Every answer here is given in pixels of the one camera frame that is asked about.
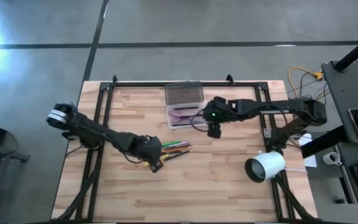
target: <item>gray floor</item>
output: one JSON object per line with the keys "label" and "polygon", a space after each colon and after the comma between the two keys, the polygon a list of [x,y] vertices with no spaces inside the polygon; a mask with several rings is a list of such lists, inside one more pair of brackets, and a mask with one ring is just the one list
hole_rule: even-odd
{"label": "gray floor", "polygon": [[[103,0],[0,1],[0,44],[90,44]],[[358,0],[116,0],[100,43],[358,40]],[[285,80],[288,69],[319,70],[354,46],[98,49],[90,80]],[[0,50],[0,127],[12,132],[27,164],[11,164],[0,192],[0,223],[48,220],[67,142],[45,118],[55,103],[78,100],[89,49]],[[303,73],[294,72],[299,85]],[[304,88],[314,95],[325,82]],[[329,122],[340,125],[327,97]],[[337,180],[311,180],[324,220],[358,223],[339,206]]]}

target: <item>wooden table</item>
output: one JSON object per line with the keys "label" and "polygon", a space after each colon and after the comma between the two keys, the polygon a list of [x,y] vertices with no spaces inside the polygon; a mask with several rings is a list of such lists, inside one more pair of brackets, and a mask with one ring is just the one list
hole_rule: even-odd
{"label": "wooden table", "polygon": [[[99,84],[85,82],[83,85],[78,109],[89,118],[94,115]],[[272,100],[287,99],[283,81],[268,81],[268,85]],[[216,95],[228,100],[255,100],[251,87],[204,87],[205,100]],[[277,126],[285,124],[282,115],[276,115],[276,120]],[[156,135],[162,142],[189,140],[193,148],[189,154],[167,162],[162,170],[153,174],[143,165],[127,162],[106,143],[94,222],[277,221],[270,182],[256,184],[244,170],[248,158],[265,151],[258,118],[223,124],[221,139],[212,139],[191,128],[171,130],[167,127],[163,88],[115,87],[109,127],[115,131]],[[71,142],[68,150],[78,146],[79,142]],[[86,149],[80,149],[66,158],[52,218],[58,217],[78,193],[85,157]],[[287,167],[305,170],[299,149],[287,147],[284,157]],[[295,196],[316,217],[307,174],[287,174]],[[280,198],[285,210],[282,192]]]}

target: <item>white cup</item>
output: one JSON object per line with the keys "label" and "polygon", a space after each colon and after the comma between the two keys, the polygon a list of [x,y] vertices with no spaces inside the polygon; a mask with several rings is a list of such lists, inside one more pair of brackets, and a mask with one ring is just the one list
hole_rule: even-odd
{"label": "white cup", "polygon": [[336,152],[330,152],[328,154],[325,154],[323,156],[323,161],[327,165],[336,165],[336,166],[341,166],[342,165],[341,157]]}

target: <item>black metal frame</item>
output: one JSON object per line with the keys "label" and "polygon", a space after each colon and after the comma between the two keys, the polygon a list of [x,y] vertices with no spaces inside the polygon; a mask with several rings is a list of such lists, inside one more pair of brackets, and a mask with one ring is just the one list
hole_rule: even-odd
{"label": "black metal frame", "polygon": [[[104,96],[104,92],[106,90],[108,90],[108,98],[107,98],[106,109],[105,109],[104,118],[103,118],[104,126],[108,125],[109,111],[111,109],[111,102],[112,102],[112,93],[113,93],[113,90],[115,87],[142,87],[142,86],[161,87],[161,86],[165,86],[168,83],[170,83],[170,82],[117,82],[117,78],[116,78],[116,76],[114,76],[112,82],[102,82],[100,84],[98,100],[96,103],[95,114],[94,114],[93,120],[95,122],[99,121],[101,103],[102,103],[102,99]],[[271,101],[270,93],[269,93],[269,86],[268,86],[267,82],[234,82],[231,75],[228,75],[226,78],[226,82],[202,82],[202,84],[203,84],[203,86],[236,86],[236,87],[239,87],[239,86],[246,87],[247,86],[247,87],[253,87],[255,90],[256,101],[262,101],[261,93],[264,93],[266,101]],[[260,119],[261,130],[263,130],[264,128],[267,128],[265,116],[269,117],[271,127],[276,128],[277,126],[275,123],[274,115],[272,115],[272,114],[260,115],[259,119]],[[267,144],[268,139],[263,134],[262,134],[262,137],[264,138],[265,150],[267,152],[270,152],[272,149],[268,147],[268,144]],[[94,165],[94,172],[93,172],[93,175],[95,175],[95,177],[93,177],[94,180],[92,181],[92,189],[91,189],[88,214],[87,214],[86,218],[83,218],[83,204],[84,204],[83,199],[85,197],[86,191],[88,191],[88,189],[90,187],[90,185],[86,186],[86,183],[90,180],[90,178],[92,178],[92,176],[90,176],[90,168],[91,168],[91,161],[92,161],[94,151],[97,152],[97,158],[96,158],[96,162]],[[101,145],[99,145],[99,147],[97,149],[89,150],[86,155],[86,162],[85,162],[85,166],[84,166],[84,173],[83,173],[81,190],[80,190],[81,198],[75,206],[75,208],[76,208],[75,219],[72,219],[72,220],[67,220],[67,219],[66,220],[51,220],[51,221],[45,222],[45,223],[91,223],[93,221],[93,213],[94,213],[94,206],[95,206],[97,191],[98,191],[98,182],[99,182],[99,175],[100,175],[101,163],[102,163],[102,158],[103,158],[103,151],[104,151],[104,142],[102,142]],[[280,177],[288,185],[287,173],[285,172],[285,170],[281,171]],[[273,192],[273,200],[274,200],[274,204],[275,204],[275,211],[277,214],[277,220],[278,220],[278,222],[281,222],[285,218],[283,217],[283,210],[282,210],[281,201],[280,201],[280,193],[278,191],[277,183],[275,180],[273,180],[273,179],[271,180],[271,185],[272,185],[272,192]],[[286,198],[289,219],[295,219],[295,213],[293,210],[293,206],[291,205],[289,198],[287,196],[285,196],[285,198]]]}

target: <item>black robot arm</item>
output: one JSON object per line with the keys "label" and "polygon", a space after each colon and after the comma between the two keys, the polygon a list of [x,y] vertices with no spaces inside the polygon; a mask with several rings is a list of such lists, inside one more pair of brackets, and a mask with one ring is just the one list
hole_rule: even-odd
{"label": "black robot arm", "polygon": [[106,140],[125,156],[148,162],[153,172],[163,166],[160,160],[162,145],[157,137],[113,131],[79,113],[73,105],[56,104],[47,118],[47,123],[66,131],[62,133],[66,138],[79,137],[81,144],[89,149],[97,148]]}
{"label": "black robot arm", "polygon": [[297,118],[282,128],[270,130],[272,146],[285,148],[288,138],[302,132],[307,126],[320,126],[327,122],[325,105],[311,99],[295,99],[256,102],[250,99],[226,100],[214,97],[203,110],[203,119],[208,122],[208,136],[220,138],[220,124],[252,119],[261,114],[295,114]]}

